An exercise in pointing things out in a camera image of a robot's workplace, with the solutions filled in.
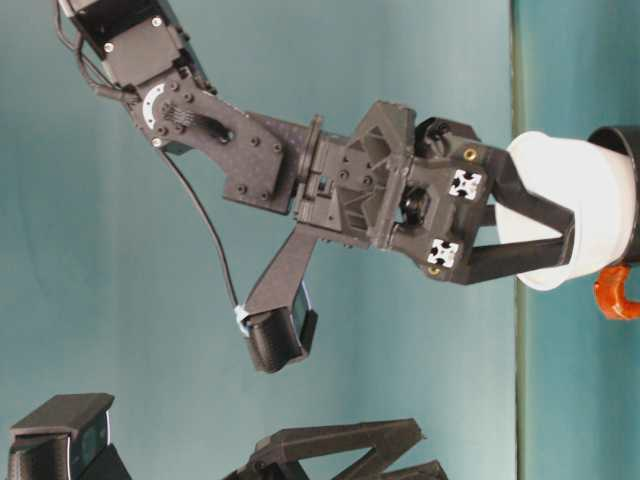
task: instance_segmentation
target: wire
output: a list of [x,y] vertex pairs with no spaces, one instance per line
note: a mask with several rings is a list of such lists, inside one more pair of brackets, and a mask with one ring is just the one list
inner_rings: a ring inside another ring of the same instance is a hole
[[200,201],[198,194],[194,190],[189,180],[187,180],[187,177],[185,177],[184,173],[182,173],[182,170],[180,170],[180,168],[175,164],[171,157],[169,157],[168,154],[160,149],[157,149],[157,152],[164,163],[167,165],[167,167],[169,167],[169,169],[175,174],[175,176],[178,177],[178,180],[180,180],[180,183],[186,190],[187,195],[189,195],[189,198],[193,202],[193,205],[198,211],[198,214],[200,214],[202,221],[207,225],[209,233],[211,234],[211,237],[213,239],[213,243],[216,247],[216,251],[218,252],[218,260],[220,261],[220,268],[222,269],[222,276],[224,278],[225,287],[227,289],[227,295],[229,296],[229,300],[231,301],[231,306],[233,308],[237,307],[239,305],[238,296],[236,295],[236,290],[233,285],[233,279],[231,278],[229,262],[227,261],[227,254],[225,253],[224,246],[222,245],[220,235],[218,234],[216,227],[213,225],[213,222],[211,221],[211,218],[207,213],[207,209]]

